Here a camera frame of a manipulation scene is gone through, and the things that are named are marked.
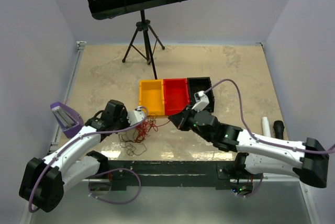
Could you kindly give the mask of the red plastic bin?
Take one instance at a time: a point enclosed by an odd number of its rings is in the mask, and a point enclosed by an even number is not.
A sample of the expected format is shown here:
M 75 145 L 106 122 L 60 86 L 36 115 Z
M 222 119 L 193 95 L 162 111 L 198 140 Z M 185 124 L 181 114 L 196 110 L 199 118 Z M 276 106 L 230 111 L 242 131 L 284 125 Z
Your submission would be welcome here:
M 165 115 L 180 113 L 190 103 L 187 79 L 164 79 L 163 86 Z

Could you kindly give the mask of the black plastic bin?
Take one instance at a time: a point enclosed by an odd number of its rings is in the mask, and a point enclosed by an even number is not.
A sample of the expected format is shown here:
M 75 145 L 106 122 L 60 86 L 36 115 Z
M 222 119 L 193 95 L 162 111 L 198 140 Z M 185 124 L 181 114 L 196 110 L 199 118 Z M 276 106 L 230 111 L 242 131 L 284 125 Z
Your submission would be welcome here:
M 187 82 L 188 82 L 190 104 L 192 106 L 196 104 L 194 94 L 199 91 L 206 91 L 212 86 L 210 77 L 188 77 Z M 206 93 L 206 96 L 209 99 L 209 104 L 205 107 L 205 110 L 210 113 L 213 113 L 215 109 L 215 97 L 213 90 Z

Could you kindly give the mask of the yellow plastic bin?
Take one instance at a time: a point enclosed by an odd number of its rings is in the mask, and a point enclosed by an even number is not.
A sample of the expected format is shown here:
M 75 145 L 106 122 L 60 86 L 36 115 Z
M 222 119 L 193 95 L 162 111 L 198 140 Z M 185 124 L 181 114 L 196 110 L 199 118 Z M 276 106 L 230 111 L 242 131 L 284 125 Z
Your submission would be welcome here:
M 139 83 L 139 105 L 149 114 L 165 115 L 163 80 L 141 80 Z

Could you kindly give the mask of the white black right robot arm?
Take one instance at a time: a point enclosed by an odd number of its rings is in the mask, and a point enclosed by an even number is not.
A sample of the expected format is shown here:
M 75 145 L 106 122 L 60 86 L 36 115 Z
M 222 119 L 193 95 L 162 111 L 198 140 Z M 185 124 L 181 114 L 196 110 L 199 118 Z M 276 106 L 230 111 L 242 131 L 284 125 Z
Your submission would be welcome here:
M 233 172 L 238 178 L 272 173 L 296 177 L 316 188 L 327 186 L 329 155 L 316 139 L 287 141 L 253 134 L 189 106 L 168 119 L 178 130 L 191 130 L 220 151 L 236 152 Z

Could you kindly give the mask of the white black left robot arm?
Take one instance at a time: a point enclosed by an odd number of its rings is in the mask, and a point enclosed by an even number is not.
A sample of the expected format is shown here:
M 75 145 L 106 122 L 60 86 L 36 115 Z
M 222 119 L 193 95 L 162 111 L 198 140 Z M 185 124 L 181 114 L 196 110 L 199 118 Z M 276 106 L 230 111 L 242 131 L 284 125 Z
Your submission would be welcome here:
M 122 102 L 112 99 L 61 148 L 44 158 L 32 158 L 19 189 L 19 196 L 28 202 L 28 210 L 50 212 L 64 193 L 83 179 L 105 177 L 108 158 L 91 148 L 112 134 L 134 129 L 146 119 L 147 112 L 142 106 L 128 111 Z

